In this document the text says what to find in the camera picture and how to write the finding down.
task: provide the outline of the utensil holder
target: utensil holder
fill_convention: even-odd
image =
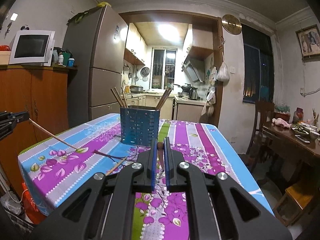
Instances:
[[[121,142],[129,145],[151,146],[158,137],[160,110],[155,107],[129,106],[120,108]]]

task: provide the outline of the kitchen window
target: kitchen window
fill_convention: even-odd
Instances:
[[[174,49],[153,49],[152,89],[173,87],[177,51]]]
[[[272,102],[274,90],[274,64],[271,39],[268,35],[242,25],[244,42],[243,102],[257,100]]]

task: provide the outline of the picture frame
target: picture frame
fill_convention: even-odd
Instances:
[[[317,25],[296,31],[302,59],[320,56],[320,32]]]

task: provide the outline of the round gold clock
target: round gold clock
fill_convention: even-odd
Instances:
[[[242,30],[240,21],[231,14],[226,14],[222,17],[222,26],[233,35],[240,34]]]

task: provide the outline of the refrigerator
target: refrigerator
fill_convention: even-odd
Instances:
[[[77,66],[68,75],[69,127],[120,112],[110,89],[120,92],[127,32],[128,25],[110,6],[69,24],[63,49],[72,52]]]

